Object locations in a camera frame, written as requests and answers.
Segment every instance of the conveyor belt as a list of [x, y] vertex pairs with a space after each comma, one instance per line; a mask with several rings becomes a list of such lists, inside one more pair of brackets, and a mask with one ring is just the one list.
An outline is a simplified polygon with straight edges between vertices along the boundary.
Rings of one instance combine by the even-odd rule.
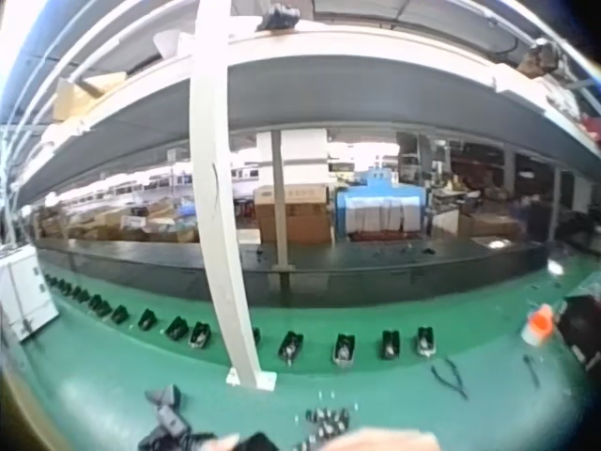
[[[43, 240], [39, 258], [118, 285], [210, 300], [198, 244]], [[426, 255], [424, 248], [436, 254]], [[291, 247], [295, 270], [271, 268], [273, 246], [241, 245], [250, 306], [356, 307], [433, 298], [499, 283], [547, 264], [544, 245], [492, 251], [472, 240]]]

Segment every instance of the black electronic device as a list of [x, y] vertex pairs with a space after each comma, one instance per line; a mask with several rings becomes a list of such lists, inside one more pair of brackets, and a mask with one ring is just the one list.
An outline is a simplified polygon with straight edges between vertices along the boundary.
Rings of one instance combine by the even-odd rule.
[[285, 360], [288, 366], [291, 366], [292, 362], [299, 356], [303, 339], [304, 336], [302, 334], [295, 334], [292, 331], [288, 331], [285, 335], [284, 341], [282, 341], [278, 349], [278, 355], [281, 359]]
[[197, 322], [190, 335], [190, 346], [203, 350], [210, 341], [210, 326], [204, 322]]
[[417, 353], [424, 357], [436, 354], [436, 343], [434, 341], [434, 329], [431, 327], [420, 327], [415, 338]]
[[88, 307], [94, 311], [96, 311], [98, 309], [98, 307], [100, 307], [100, 304], [102, 303], [102, 297], [99, 294], [95, 294], [94, 296], [92, 296], [90, 298], [90, 302], [88, 303]]
[[592, 379], [601, 383], [601, 300], [592, 295], [565, 298], [557, 329]]
[[123, 305], [117, 307], [113, 312], [113, 315], [111, 315], [111, 319], [116, 325], [122, 324], [129, 317], [130, 313], [128, 312], [128, 309], [125, 308], [125, 306]]
[[157, 316], [150, 309], [146, 309], [138, 321], [138, 327], [143, 331], [149, 331], [157, 323]]
[[79, 293], [79, 296], [77, 297], [77, 301], [79, 303], [87, 303], [90, 300], [90, 293], [87, 291], [87, 289], [82, 290], [81, 293]]
[[94, 311], [99, 318], [104, 318], [113, 311], [113, 307], [107, 301], [100, 301]]
[[165, 335], [174, 341], [178, 341], [186, 336], [189, 331], [190, 327], [188, 327], [186, 320], [182, 317], [175, 317], [175, 319], [171, 321], [171, 324], [169, 324], [169, 327], [167, 327]]
[[261, 331], [258, 327], [253, 328], [254, 345], [257, 346], [261, 341]]
[[353, 365], [355, 360], [355, 335], [338, 334], [331, 358], [340, 367]]
[[382, 343], [380, 348], [380, 357], [383, 360], [392, 360], [398, 358], [401, 353], [401, 335], [398, 331], [382, 332]]

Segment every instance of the cardboard box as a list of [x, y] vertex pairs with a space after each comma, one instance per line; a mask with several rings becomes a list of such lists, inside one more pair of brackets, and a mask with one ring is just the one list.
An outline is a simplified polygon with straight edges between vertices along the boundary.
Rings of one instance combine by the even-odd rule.
[[121, 85], [127, 79], [126, 72], [107, 73], [84, 79], [91, 89], [83, 89], [67, 79], [60, 78], [56, 86], [54, 101], [54, 120], [67, 120], [86, 114], [106, 93]]

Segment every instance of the black object on shelf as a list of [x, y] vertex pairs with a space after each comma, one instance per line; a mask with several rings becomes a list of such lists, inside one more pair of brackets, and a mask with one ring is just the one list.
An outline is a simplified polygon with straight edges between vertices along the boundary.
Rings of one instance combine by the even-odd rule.
[[398, 331], [382, 332], [382, 347], [380, 357], [383, 360], [392, 360], [398, 358], [401, 353], [401, 335]]
[[123, 305], [120, 305], [119, 307], [117, 307], [115, 309], [115, 311], [113, 312], [113, 315], [111, 315], [111, 319], [117, 325], [123, 323], [123, 321], [125, 321], [129, 317], [130, 317], [130, 313], [128, 312], [128, 309], [125, 308], [125, 306], [123, 306]]
[[271, 5], [263, 15], [263, 20], [256, 31], [291, 30], [301, 19], [301, 12], [286, 5]]
[[338, 334], [331, 358], [340, 367], [353, 365], [355, 359], [355, 335]]
[[102, 303], [102, 297], [99, 294], [95, 294], [94, 296], [92, 296], [90, 298], [90, 302], [87, 306], [89, 308], [91, 308], [92, 310], [96, 310], [100, 307], [101, 303]]
[[79, 293], [79, 297], [77, 298], [77, 301], [79, 301], [80, 303], [87, 303], [90, 300], [90, 293], [87, 291], [87, 289], [82, 290], [81, 293]]
[[436, 353], [436, 343], [434, 342], [434, 329], [431, 327], [420, 327], [415, 337], [415, 346], [417, 353], [425, 357], [430, 357]]
[[288, 366], [291, 366], [292, 362], [299, 356], [303, 340], [304, 336], [302, 334], [295, 334], [292, 331], [288, 331], [285, 335], [284, 341], [282, 341], [282, 344], [278, 349], [278, 355], [281, 359], [285, 360]]
[[172, 340], [178, 341], [188, 334], [188, 331], [190, 331], [190, 327], [188, 327], [186, 320], [182, 317], [176, 317], [171, 324], [169, 324], [169, 327], [167, 327], [165, 334]]
[[150, 309], [146, 309], [138, 321], [138, 327], [143, 331], [149, 331], [157, 323], [157, 316]]
[[99, 318], [106, 317], [109, 313], [113, 311], [113, 307], [107, 301], [101, 301], [98, 307], [96, 307], [95, 312]]
[[207, 347], [210, 336], [210, 326], [204, 322], [197, 322], [192, 330], [192, 335], [190, 335], [190, 346], [203, 350]]
[[258, 327], [253, 328], [254, 345], [257, 346], [261, 341], [261, 331]]
[[601, 301], [590, 294], [565, 298], [557, 329], [588, 377], [601, 385]]

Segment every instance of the white support pole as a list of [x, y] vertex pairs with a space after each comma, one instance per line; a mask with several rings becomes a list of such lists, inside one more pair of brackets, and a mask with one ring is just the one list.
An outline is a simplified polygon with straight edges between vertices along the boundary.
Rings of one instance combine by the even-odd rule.
[[285, 219], [284, 165], [282, 163], [282, 132], [271, 132], [273, 167], [273, 202], [275, 209], [275, 240], [278, 251], [277, 269], [288, 268], [288, 233]]
[[507, 148], [503, 152], [503, 188], [510, 196], [516, 191], [516, 152]]
[[190, 79], [190, 154], [194, 202], [208, 286], [232, 370], [227, 382], [273, 390], [254, 345], [239, 258], [227, 126], [231, 0], [203, 0], [196, 17]]
[[557, 229], [557, 221], [560, 215], [560, 198], [562, 197], [562, 170], [555, 166], [555, 174], [553, 177], [553, 205], [551, 210], [551, 220], [548, 225], [549, 241], [555, 240], [555, 230]]
[[593, 183], [574, 174], [574, 194], [572, 197], [572, 210], [588, 213], [593, 199]]

